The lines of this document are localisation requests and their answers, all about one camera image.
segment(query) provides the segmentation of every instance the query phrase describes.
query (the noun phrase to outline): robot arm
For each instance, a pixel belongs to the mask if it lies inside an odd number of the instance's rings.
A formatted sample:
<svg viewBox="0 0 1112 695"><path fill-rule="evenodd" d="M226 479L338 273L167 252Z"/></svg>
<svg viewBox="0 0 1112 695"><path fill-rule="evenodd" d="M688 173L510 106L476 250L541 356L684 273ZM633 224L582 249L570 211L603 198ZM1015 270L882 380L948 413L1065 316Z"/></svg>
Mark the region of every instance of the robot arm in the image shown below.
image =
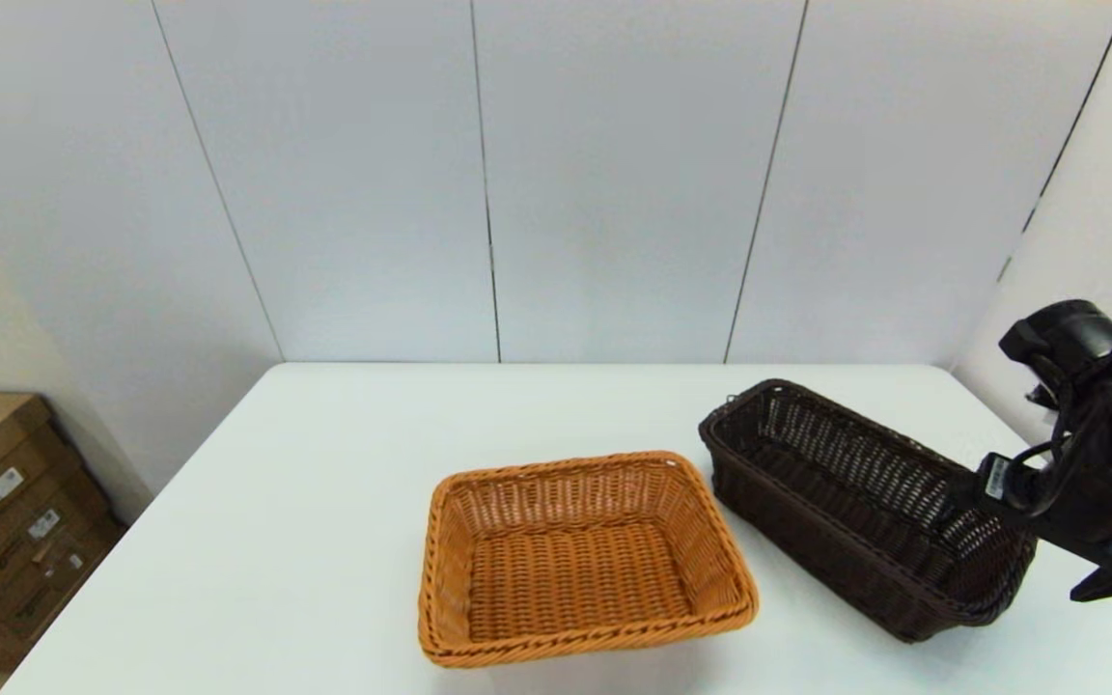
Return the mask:
<svg viewBox="0 0 1112 695"><path fill-rule="evenodd" d="M1072 590L1075 602L1112 596L1112 320L1068 300L1015 322L1000 346L1041 379L1031 398L1056 409L1058 421L1045 444L987 455L962 503L1098 565ZM1044 453L1042 469L1027 465Z"/></svg>

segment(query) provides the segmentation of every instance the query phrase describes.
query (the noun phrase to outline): white wall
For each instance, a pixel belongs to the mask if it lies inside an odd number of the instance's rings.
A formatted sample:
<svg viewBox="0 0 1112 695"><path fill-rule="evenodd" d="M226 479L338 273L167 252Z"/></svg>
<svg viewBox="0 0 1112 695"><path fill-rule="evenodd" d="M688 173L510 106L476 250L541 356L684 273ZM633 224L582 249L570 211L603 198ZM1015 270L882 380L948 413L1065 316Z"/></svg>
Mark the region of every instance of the white wall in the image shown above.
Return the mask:
<svg viewBox="0 0 1112 695"><path fill-rule="evenodd" d="M281 355L497 360L469 4L157 8Z"/></svg>
<svg viewBox="0 0 1112 695"><path fill-rule="evenodd" d="M132 523L149 505L149 488L77 386L58 347L37 326L36 317L1 262L0 391L39 391L46 396L62 430L85 454L93 478L109 494L120 519Z"/></svg>
<svg viewBox="0 0 1112 695"><path fill-rule="evenodd" d="M1046 413L1023 399L1035 378L997 341L1015 320L1059 299L1094 300L1112 318L1112 48L1050 189L954 375L1030 441Z"/></svg>
<svg viewBox="0 0 1112 695"><path fill-rule="evenodd" d="M151 492L279 361L149 3L0 3L0 259Z"/></svg>
<svg viewBox="0 0 1112 695"><path fill-rule="evenodd" d="M1112 1L813 0L728 359L949 366L1111 32Z"/></svg>
<svg viewBox="0 0 1112 695"><path fill-rule="evenodd" d="M723 359L801 0L478 0L506 361Z"/></svg>

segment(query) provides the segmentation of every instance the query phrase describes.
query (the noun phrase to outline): white table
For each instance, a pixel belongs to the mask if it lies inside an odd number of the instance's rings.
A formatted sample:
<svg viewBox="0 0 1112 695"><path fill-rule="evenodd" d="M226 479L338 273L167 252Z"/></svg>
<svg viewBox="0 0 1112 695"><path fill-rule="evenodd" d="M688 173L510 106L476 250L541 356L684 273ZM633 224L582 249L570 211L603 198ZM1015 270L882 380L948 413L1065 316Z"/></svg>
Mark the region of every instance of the white table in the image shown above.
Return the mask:
<svg viewBox="0 0 1112 695"><path fill-rule="evenodd" d="M440 669L416 637L428 498L453 471L638 449L709 475L697 424L767 377L976 466L1023 443L922 366L284 365L85 585L6 695L1112 692L1112 599L1042 545L997 624L896 642L733 515L753 625L657 649Z"/></svg>

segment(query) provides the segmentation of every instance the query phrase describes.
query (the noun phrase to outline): white sticker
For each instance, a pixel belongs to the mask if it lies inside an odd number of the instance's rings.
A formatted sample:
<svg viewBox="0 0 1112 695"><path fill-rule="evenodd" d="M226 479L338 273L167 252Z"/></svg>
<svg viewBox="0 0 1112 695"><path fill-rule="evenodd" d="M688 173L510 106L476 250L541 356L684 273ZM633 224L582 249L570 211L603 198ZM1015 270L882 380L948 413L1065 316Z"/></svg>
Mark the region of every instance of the white sticker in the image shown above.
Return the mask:
<svg viewBox="0 0 1112 695"><path fill-rule="evenodd" d="M8 494L11 494L14 488L19 487L19 484L21 483L23 483L23 476L19 475L19 471L14 470L14 467L10 467L10 469L4 470L3 475L0 475L0 502L2 502Z"/></svg>
<svg viewBox="0 0 1112 695"><path fill-rule="evenodd" d="M1001 500L1006 490L1006 470L1011 467L1011 458L995 457L990 467L990 478L984 481L984 493L994 500Z"/></svg>
<svg viewBox="0 0 1112 695"><path fill-rule="evenodd" d="M46 512L28 527L28 536L31 536L33 540L41 540L46 534L49 534L50 529L58 525L58 512L53 509Z"/></svg>

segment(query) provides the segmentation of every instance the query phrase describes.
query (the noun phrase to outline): woven pattern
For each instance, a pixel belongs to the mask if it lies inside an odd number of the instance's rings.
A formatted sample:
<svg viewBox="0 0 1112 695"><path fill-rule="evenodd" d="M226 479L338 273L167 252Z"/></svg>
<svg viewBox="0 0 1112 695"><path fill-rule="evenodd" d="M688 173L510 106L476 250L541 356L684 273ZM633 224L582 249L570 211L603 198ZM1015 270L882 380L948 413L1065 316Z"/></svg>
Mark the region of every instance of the woven pattern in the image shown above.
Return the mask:
<svg viewBox="0 0 1112 695"><path fill-rule="evenodd" d="M727 525L676 454L467 471L433 494L419 643L444 667L653 647L756 612Z"/></svg>
<svg viewBox="0 0 1112 695"><path fill-rule="evenodd" d="M698 430L716 496L904 642L990 624L1032 562L1031 534L950 500L971 471L797 384L762 383Z"/></svg>

